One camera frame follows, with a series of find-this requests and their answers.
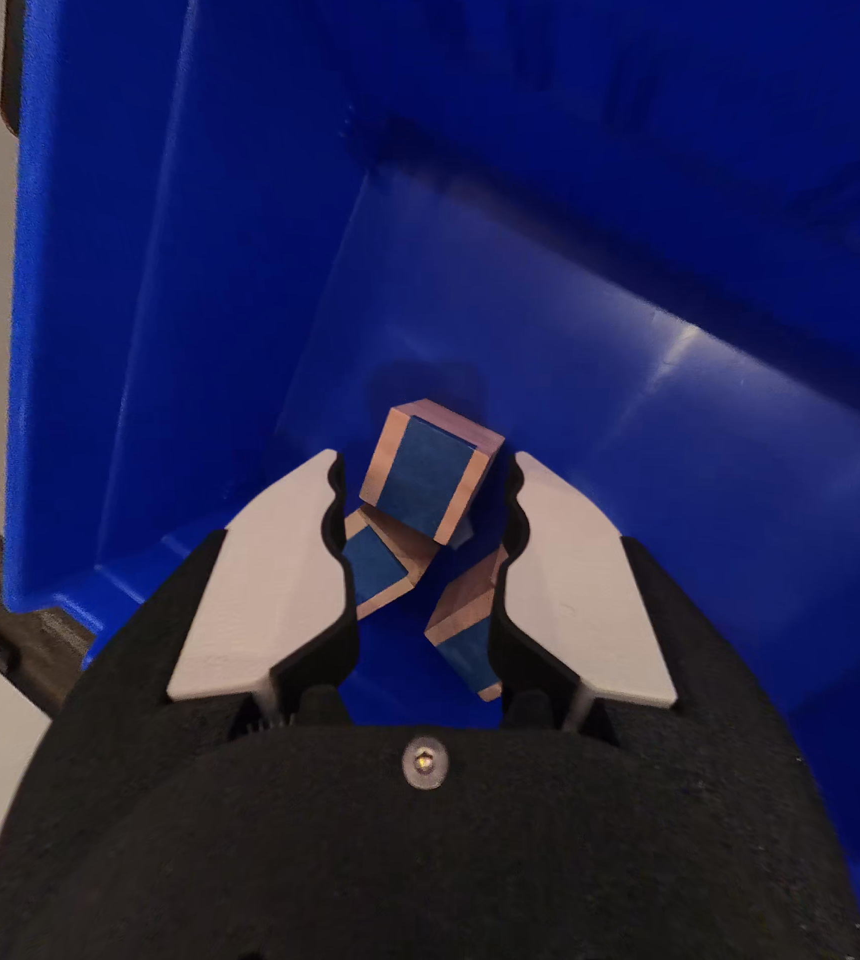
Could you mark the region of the blue plastic bin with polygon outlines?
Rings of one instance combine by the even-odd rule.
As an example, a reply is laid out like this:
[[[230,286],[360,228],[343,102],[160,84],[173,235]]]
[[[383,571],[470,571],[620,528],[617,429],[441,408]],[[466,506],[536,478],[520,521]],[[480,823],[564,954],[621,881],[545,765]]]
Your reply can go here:
[[[439,402],[739,652],[860,900],[860,2],[27,2],[4,603],[95,651]]]

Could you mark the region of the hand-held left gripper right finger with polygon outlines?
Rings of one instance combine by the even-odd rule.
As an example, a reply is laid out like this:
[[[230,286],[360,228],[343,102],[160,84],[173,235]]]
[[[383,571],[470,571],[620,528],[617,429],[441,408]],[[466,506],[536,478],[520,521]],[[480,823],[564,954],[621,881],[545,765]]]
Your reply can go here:
[[[532,694],[565,733],[604,702],[672,708],[676,687],[614,523],[524,451],[510,459],[506,505],[488,629],[504,720]]]

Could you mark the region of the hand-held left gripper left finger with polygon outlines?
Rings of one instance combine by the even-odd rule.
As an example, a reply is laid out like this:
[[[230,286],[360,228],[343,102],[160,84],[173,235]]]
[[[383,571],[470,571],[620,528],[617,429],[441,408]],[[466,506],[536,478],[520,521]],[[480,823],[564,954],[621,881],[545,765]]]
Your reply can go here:
[[[324,449],[228,523],[167,688],[173,702],[248,694],[272,721],[349,677],[360,632],[345,495],[343,458]]]

